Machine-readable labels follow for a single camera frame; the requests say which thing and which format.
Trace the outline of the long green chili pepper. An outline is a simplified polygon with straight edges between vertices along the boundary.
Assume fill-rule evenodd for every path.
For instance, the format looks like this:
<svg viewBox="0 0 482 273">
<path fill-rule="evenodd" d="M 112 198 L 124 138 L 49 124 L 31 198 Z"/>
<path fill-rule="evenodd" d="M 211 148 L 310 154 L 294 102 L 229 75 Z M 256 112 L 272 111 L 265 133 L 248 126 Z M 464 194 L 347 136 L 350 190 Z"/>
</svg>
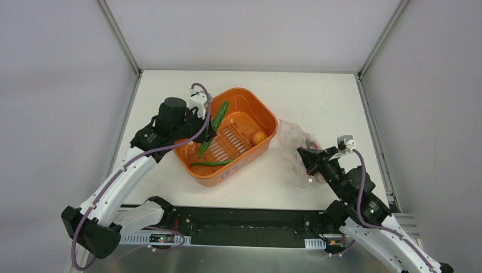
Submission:
<svg viewBox="0 0 482 273">
<path fill-rule="evenodd" d="M 227 112 L 228 107 L 229 107 L 229 102 L 224 101 L 221 104 L 216 116 L 213 118 L 212 126 L 213 126 L 213 129 L 214 129 L 215 132 L 218 131 L 218 129 L 219 129 L 219 127 L 220 127 L 220 125 L 221 125 L 221 123 L 224 119 L 224 116 Z M 214 139 L 211 139 L 207 143 L 204 143 L 204 144 L 200 145 L 200 149 L 198 150 L 198 154 L 197 154 L 198 159 L 202 158 L 203 154 L 208 150 L 208 148 L 211 145 L 213 140 Z"/>
</svg>

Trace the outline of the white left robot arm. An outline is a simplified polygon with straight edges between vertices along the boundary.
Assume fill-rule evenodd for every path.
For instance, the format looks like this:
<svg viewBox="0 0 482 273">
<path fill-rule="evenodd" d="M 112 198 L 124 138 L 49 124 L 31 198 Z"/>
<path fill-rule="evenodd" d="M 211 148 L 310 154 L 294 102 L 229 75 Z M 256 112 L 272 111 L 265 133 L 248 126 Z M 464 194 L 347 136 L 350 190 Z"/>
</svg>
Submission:
<svg viewBox="0 0 482 273">
<path fill-rule="evenodd" d="M 72 239 L 70 257 L 76 269 L 76 247 L 82 246 L 97 259 L 108 257 L 121 239 L 131 233 L 155 225 L 160 230 L 172 226 L 170 204 L 151 197 L 141 206 L 119 213 L 124 200 L 138 182 L 168 152 L 191 141 L 206 143 L 215 137 L 210 119 L 211 98 L 196 93 L 185 102 L 169 97 L 159 112 L 140 129 L 130 142 L 123 159 L 102 185 L 79 207 L 67 206 L 61 219 Z"/>
</svg>

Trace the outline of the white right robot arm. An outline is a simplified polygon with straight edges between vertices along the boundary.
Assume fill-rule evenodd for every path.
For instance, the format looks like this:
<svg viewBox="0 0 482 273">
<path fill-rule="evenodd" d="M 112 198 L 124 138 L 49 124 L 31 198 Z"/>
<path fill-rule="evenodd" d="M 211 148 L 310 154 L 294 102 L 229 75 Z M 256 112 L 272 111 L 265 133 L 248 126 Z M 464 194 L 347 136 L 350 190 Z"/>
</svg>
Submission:
<svg viewBox="0 0 482 273">
<path fill-rule="evenodd" d="M 365 161 L 355 148 L 297 149 L 308 175 L 321 175 L 337 196 L 322 213 L 323 227 L 341 231 L 390 272 L 454 272 L 425 253 L 372 191 Z"/>
</svg>

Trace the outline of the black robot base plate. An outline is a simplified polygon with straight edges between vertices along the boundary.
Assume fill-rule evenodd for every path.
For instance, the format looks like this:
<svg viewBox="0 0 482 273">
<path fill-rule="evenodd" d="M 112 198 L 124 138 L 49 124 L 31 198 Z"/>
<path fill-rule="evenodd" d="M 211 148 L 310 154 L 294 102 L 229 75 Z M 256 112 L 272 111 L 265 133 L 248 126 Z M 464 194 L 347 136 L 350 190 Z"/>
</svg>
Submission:
<svg viewBox="0 0 482 273">
<path fill-rule="evenodd" d="M 342 239 L 318 210 L 197 208 L 177 206 L 164 213 L 157 228 L 171 229 L 203 246 L 304 248 Z"/>
</svg>

